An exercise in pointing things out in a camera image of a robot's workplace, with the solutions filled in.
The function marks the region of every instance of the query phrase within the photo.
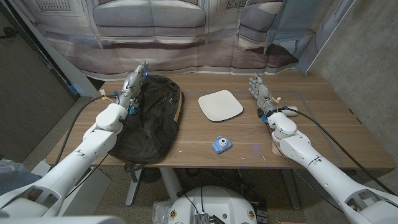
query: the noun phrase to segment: wooden table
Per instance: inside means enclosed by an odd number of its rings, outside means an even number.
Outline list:
[[[248,91],[249,76],[188,73],[168,75],[185,95],[182,120],[177,138],[167,156],[148,167],[212,167],[212,168],[265,168],[283,169],[289,165],[271,150],[271,139],[266,125],[257,117],[257,104]],[[349,108],[316,72],[308,78],[296,70],[287,70],[278,75],[264,75],[263,79],[275,97],[280,96],[280,106],[297,106],[298,110],[315,118],[351,153],[365,168],[392,169],[395,163],[391,156],[377,143],[369,131],[349,112]],[[122,81],[106,82],[107,93],[120,90]],[[243,105],[243,112],[223,122],[212,122],[201,111],[198,99],[220,90],[229,90]],[[84,132],[95,122],[96,115],[110,103],[98,100],[82,112],[77,119],[62,158],[81,143]],[[311,121],[303,116],[291,117],[298,129],[306,134],[312,146],[336,166],[343,169],[358,167],[343,154],[331,140]],[[231,140],[231,149],[217,155],[211,144],[218,136]],[[49,164],[55,162],[63,138],[47,156]],[[108,156],[104,166],[123,166],[124,161]]]

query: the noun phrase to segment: couch image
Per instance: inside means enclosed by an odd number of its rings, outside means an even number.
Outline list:
[[[209,0],[87,0],[102,48],[110,42],[207,43]]]
[[[241,13],[239,38],[263,44],[283,0],[248,0]]]

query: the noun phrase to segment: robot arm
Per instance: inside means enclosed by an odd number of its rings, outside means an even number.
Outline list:
[[[272,140],[281,154],[304,166],[333,197],[351,223],[396,223],[398,197],[355,182],[323,157],[311,146],[309,138],[297,130],[296,124],[277,109],[258,74],[256,78],[250,79],[249,91],[264,112],[262,120],[275,129]]]
[[[138,96],[146,77],[145,60],[124,82],[119,101],[110,104],[96,117],[87,130],[83,142],[40,180],[0,196],[0,217],[57,216],[63,201],[78,183],[87,168],[116,144],[123,129],[120,120],[126,119],[127,109]]]

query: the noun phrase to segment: robot finger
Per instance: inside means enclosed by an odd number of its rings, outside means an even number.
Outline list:
[[[249,91],[250,91],[251,94],[253,94],[255,99],[257,99],[259,97],[258,94],[252,88],[249,88]]]
[[[249,78],[249,81],[250,81],[251,83],[253,83],[253,84],[256,84],[256,83],[257,83],[257,81],[256,81],[255,79],[253,79],[253,78]]]
[[[253,89],[253,90],[256,90],[256,91],[258,91],[257,89],[258,89],[258,87],[257,87],[257,85],[255,84],[255,83],[253,83],[253,82],[249,82],[249,84],[250,84],[250,86],[251,86],[251,88]]]
[[[263,81],[262,81],[261,77],[257,77],[257,83],[258,83],[258,85],[263,84]]]

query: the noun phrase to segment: square plate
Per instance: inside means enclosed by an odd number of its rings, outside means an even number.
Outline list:
[[[228,90],[199,97],[199,106],[210,121],[224,121],[242,113],[243,106]]]

